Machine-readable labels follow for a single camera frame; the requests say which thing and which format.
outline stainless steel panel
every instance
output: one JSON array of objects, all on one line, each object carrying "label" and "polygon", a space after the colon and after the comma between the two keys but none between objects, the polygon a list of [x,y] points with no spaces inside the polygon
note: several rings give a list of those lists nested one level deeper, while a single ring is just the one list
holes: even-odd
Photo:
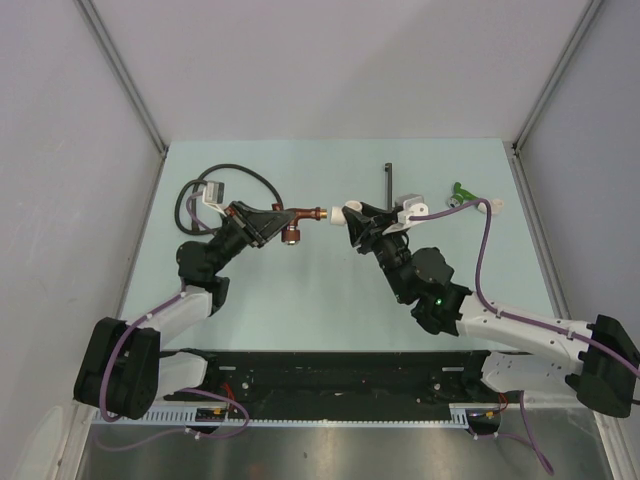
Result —
[{"label": "stainless steel panel", "polygon": [[[613,478],[593,415],[586,410],[530,413],[536,437],[563,480]],[[94,426],[103,443],[124,445],[158,427]],[[525,435],[517,411],[503,432]],[[92,441],[81,480],[126,479],[513,479],[548,478],[533,452],[512,440],[474,441],[462,430],[252,428],[229,440],[176,434],[122,453]]]}]

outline wire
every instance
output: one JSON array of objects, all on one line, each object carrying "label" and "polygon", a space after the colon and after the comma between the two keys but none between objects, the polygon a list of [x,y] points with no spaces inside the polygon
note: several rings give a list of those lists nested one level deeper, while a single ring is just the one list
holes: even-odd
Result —
[{"label": "wire", "polygon": [[498,408],[497,409],[487,410],[487,411],[484,411],[484,412],[477,412],[477,413],[476,412],[471,412],[471,413],[467,413],[467,416],[473,417],[473,418],[481,418],[481,417],[490,417],[490,416],[493,416],[493,415],[500,415],[509,406],[509,400],[507,399],[506,395],[504,393],[501,393],[501,392],[498,393],[498,398],[499,398],[499,402],[500,403],[498,404]]},{"label": "wire", "polygon": [[469,425],[469,433],[473,435],[474,440],[496,440],[498,438],[509,438],[511,440],[520,442],[523,445],[526,445],[527,447],[531,448],[533,452],[536,454],[536,457],[538,457],[538,461],[542,465],[542,468],[544,468],[544,471],[547,472],[547,474],[553,476],[555,474],[553,465],[551,465],[551,462],[549,461],[549,459],[547,459],[547,457],[545,457],[542,451],[540,450],[540,447],[538,446],[538,442],[533,436],[533,430],[529,425],[529,418],[527,416],[527,412],[524,407],[524,391],[520,392],[520,414],[522,415],[522,421],[524,423],[524,428],[527,431],[527,436],[529,437],[529,440],[527,440],[524,437],[521,437],[520,435],[516,435],[513,433],[496,432],[488,435],[478,435],[476,432],[473,431],[473,428],[471,427],[471,425]]},{"label": "wire", "polygon": [[500,404],[501,408],[500,408],[499,413],[502,413],[509,406],[509,399],[507,398],[507,396],[504,393],[499,393],[498,395],[500,396],[500,401],[501,401],[501,404]]},{"label": "wire", "polygon": [[153,315],[160,313],[164,309],[170,307],[174,303],[184,298],[185,296],[184,288],[185,287],[183,283],[180,293],[178,293],[174,297],[171,297],[166,302],[158,305],[149,313],[141,316],[139,319],[137,319],[135,322],[129,325],[129,327],[127,327],[127,329],[124,331],[122,336],[116,342],[116,345],[113,347],[113,350],[111,351],[111,355],[109,356],[109,360],[107,361],[107,366],[104,369],[104,375],[102,376],[102,382],[100,383],[100,395],[98,397],[100,414],[102,415],[102,418],[104,419],[105,422],[114,423],[121,418],[120,415],[116,415],[113,417],[110,416],[109,411],[107,410],[107,390],[109,388],[109,380],[111,379],[111,373],[113,372],[113,367],[116,364],[116,360],[118,360],[118,356],[120,355],[120,350],[122,350],[122,347],[124,346],[127,339],[138,328],[139,325],[141,325],[142,323],[144,323],[145,321],[153,317]]},{"label": "wire", "polygon": [[198,193],[194,193],[193,195],[191,195],[188,199],[187,199],[187,213],[189,214],[189,216],[191,217],[191,220],[195,223],[197,223],[198,225],[200,225],[202,228],[204,228],[204,230],[206,232],[209,232],[211,235],[215,235],[216,234],[216,229],[212,229],[210,228],[208,225],[206,225],[202,220],[200,220],[198,217],[196,217],[196,214],[193,210],[191,210],[191,200],[195,200],[198,197],[202,196],[202,192],[198,192]]},{"label": "wire", "polygon": [[[484,233],[482,235],[482,241],[480,242],[480,253],[478,254],[478,262],[476,263],[476,274],[475,274],[476,294],[478,295],[478,299],[480,300],[480,303],[482,303],[484,308],[486,308],[488,311],[490,311],[493,314],[497,314],[498,309],[493,305],[491,305],[489,301],[487,301],[486,297],[484,296],[484,293],[482,292],[482,288],[480,286],[480,272],[482,270],[482,261],[484,260],[484,253],[487,248],[487,241],[489,240],[489,230],[491,229],[491,202],[489,202],[486,198],[476,198],[475,200],[471,200],[456,208],[434,213],[431,215],[411,216],[409,217],[409,220],[415,220],[415,221],[435,220],[436,218],[442,218],[449,215],[453,215],[454,213],[460,212],[469,207],[477,206],[481,203],[484,204],[484,206],[487,208],[487,212],[486,212],[486,222],[484,226]],[[579,333],[571,332],[567,328],[558,327],[556,325],[549,325],[539,320],[534,320],[532,318],[525,317],[523,315],[517,315],[515,313],[510,313],[505,311],[500,312],[500,315],[502,317],[509,318],[511,320],[516,320],[521,323],[526,323],[527,325],[533,325],[536,327],[544,328],[546,330],[550,330],[560,335],[564,335],[566,337],[580,340],[581,342],[584,342],[590,346],[593,346],[598,350],[606,353],[610,357],[614,358],[615,360],[620,362],[622,365],[624,365],[631,373],[633,373],[636,376],[636,378],[640,378],[640,370],[638,370],[631,362],[629,362],[626,358],[624,358],[619,353],[613,351],[606,345],[603,345],[602,343],[596,340],[593,340],[592,338],[585,337],[584,335],[581,335]]]},{"label": "wire", "polygon": [[100,449],[105,450],[107,452],[126,452],[129,450],[133,450],[135,448],[141,447],[142,445],[146,445],[147,443],[153,442],[167,435],[173,435],[174,433],[188,433],[193,435],[196,438],[196,440],[198,440],[200,437],[212,438],[212,439],[224,439],[224,438],[231,438],[231,437],[235,437],[236,435],[239,435],[240,433],[244,432],[249,426],[249,421],[251,420],[249,417],[249,412],[247,411],[246,408],[244,408],[241,404],[239,404],[235,400],[232,400],[230,398],[225,398],[220,395],[216,395],[215,393],[206,392],[204,390],[198,390],[195,388],[184,388],[182,390],[179,390],[179,392],[195,393],[196,395],[202,395],[204,397],[209,397],[214,400],[228,402],[242,412],[242,414],[244,415],[244,423],[240,427],[236,428],[235,430],[228,433],[222,433],[222,434],[202,433],[195,430],[191,430],[188,427],[171,428],[169,430],[164,430],[162,432],[156,433],[155,435],[145,438],[144,440],[140,440],[139,442],[135,442],[129,445],[124,445],[121,447],[111,447],[111,446],[105,445],[100,441],[97,435],[93,437],[93,441]]},{"label": "wire", "polygon": [[[227,397],[230,398],[231,400],[235,400],[236,396],[233,393],[233,390],[231,390],[231,387],[229,386],[229,384],[227,382],[224,382],[222,385],[220,385],[220,387],[227,392]],[[229,411],[233,412],[233,407],[229,407]]]},{"label": "wire", "polygon": [[246,173],[247,175],[251,175],[253,178],[258,180],[260,183],[262,183],[265,187],[267,187],[269,189],[269,191],[275,197],[277,203],[279,203],[280,205],[284,205],[284,203],[282,202],[282,197],[278,193],[278,190],[276,190],[276,188],[271,184],[271,182],[269,182],[262,175],[260,175],[257,172],[254,172],[250,168],[243,167],[242,165],[237,165],[235,163],[221,163],[219,165],[214,165],[213,167],[207,168],[204,172],[202,172],[200,174],[200,176],[197,179],[187,182],[185,184],[185,186],[182,187],[182,190],[180,190],[180,193],[178,194],[178,198],[176,200],[175,207],[173,209],[173,219],[174,219],[174,221],[176,223],[176,226],[178,227],[178,229],[181,232],[186,233],[187,235],[209,235],[209,234],[211,234],[212,231],[215,233],[216,229],[210,229],[209,227],[206,227],[204,231],[198,229],[199,222],[193,219],[194,216],[197,217],[197,207],[196,207],[197,202],[196,202],[195,198],[190,197],[189,200],[187,200],[187,203],[191,204],[191,212],[193,212],[191,228],[190,229],[185,227],[182,224],[182,221],[180,220],[180,206],[182,205],[182,199],[186,195],[187,190],[189,190],[189,188],[193,187],[193,190],[192,190],[191,193],[192,193],[192,196],[195,195],[196,193],[198,193],[198,186],[199,185],[206,185],[207,184],[205,178],[209,174],[211,174],[211,173],[213,173],[213,172],[215,172],[217,170],[224,170],[224,169],[227,169],[227,170],[239,170],[241,172]]},{"label": "wire", "polygon": [[[182,233],[186,233],[187,235],[206,235],[208,233],[208,232],[201,232],[199,230],[198,230],[198,233],[194,233],[193,230],[189,230],[187,227],[182,225],[182,221],[180,220],[180,207],[182,205],[182,199],[184,198],[184,195],[187,193],[187,190],[189,190],[189,188],[192,186],[195,186],[197,189],[198,185],[206,185],[206,184],[207,182],[204,180],[200,180],[200,179],[190,180],[184,185],[184,187],[182,187],[182,190],[180,190],[180,193],[178,194],[178,199],[176,200],[176,204],[173,207],[173,220],[176,223],[176,226],[178,227],[178,229]],[[191,211],[189,211],[189,208],[187,208],[187,211],[190,212],[189,215],[191,215],[191,213],[195,215],[195,210],[193,210],[193,204],[191,205],[191,207],[192,207]]]}]

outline white wall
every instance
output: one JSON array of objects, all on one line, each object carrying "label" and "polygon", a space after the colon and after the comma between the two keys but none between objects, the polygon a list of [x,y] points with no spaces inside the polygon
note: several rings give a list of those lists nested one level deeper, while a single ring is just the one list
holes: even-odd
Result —
[{"label": "white wall", "polygon": [[[573,317],[618,318],[638,345],[639,25],[637,0],[605,2],[523,151]],[[640,408],[631,423],[640,447]]]},{"label": "white wall", "polygon": [[160,160],[71,0],[0,15],[0,478],[114,314]]},{"label": "white wall", "polygon": [[167,140],[513,140],[587,0],[96,0]]}]

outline robotic arm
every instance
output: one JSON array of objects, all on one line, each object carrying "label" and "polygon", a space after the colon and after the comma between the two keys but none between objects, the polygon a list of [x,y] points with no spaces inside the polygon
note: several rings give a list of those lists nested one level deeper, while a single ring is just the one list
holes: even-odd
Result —
[{"label": "robotic arm", "polygon": [[[76,400],[99,407],[106,376],[107,410],[138,419],[156,398],[202,383],[204,358],[188,352],[163,356],[162,348],[224,305],[229,279],[218,273],[232,258],[247,246],[262,248],[297,218],[295,210],[256,210],[242,202],[221,213],[222,226],[210,242],[178,248],[184,282],[178,295],[136,321],[104,318],[96,324],[74,386]],[[138,328],[143,322],[145,328]]]},{"label": "robotic arm", "polygon": [[408,248],[406,231],[428,214],[421,196],[401,197],[391,211],[348,202],[341,213],[351,245],[360,254],[375,255],[398,303],[415,303],[411,315],[424,330],[484,338],[534,354],[490,355],[480,372],[485,385],[498,392],[574,394],[595,411],[629,416],[635,374],[579,340],[594,340],[637,368],[640,353],[617,320],[600,315],[589,324],[548,318],[489,301],[480,291],[451,282],[454,270],[438,248],[414,253]]}]

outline copper pipe fitting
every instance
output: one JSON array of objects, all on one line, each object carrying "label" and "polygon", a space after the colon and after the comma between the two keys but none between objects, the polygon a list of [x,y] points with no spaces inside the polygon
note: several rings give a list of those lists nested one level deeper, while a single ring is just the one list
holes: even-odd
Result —
[{"label": "copper pipe fitting", "polygon": [[[282,210],[282,205],[274,203],[272,205],[274,210]],[[320,221],[323,218],[327,218],[327,210],[324,208],[287,208],[288,212],[294,212],[294,217],[289,225],[282,229],[281,241],[287,245],[297,245],[300,242],[300,230],[298,230],[298,222],[306,218]]]}]

